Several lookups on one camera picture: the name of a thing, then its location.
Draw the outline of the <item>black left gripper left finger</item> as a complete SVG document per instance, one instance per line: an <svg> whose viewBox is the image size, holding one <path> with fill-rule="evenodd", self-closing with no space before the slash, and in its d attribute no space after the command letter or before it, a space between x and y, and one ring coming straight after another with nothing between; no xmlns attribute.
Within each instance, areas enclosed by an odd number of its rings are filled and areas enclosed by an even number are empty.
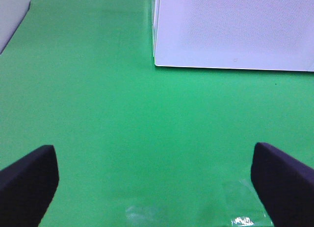
<svg viewBox="0 0 314 227"><path fill-rule="evenodd" d="M0 171L0 225L37 227L59 184L55 148L43 145Z"/></svg>

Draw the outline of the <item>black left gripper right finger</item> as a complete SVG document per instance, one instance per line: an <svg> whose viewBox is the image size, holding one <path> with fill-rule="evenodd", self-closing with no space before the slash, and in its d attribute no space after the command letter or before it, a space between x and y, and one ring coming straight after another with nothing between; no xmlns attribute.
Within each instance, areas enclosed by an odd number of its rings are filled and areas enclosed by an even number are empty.
<svg viewBox="0 0 314 227"><path fill-rule="evenodd" d="M275 146L254 147L251 182L276 227L314 225L314 170Z"/></svg>

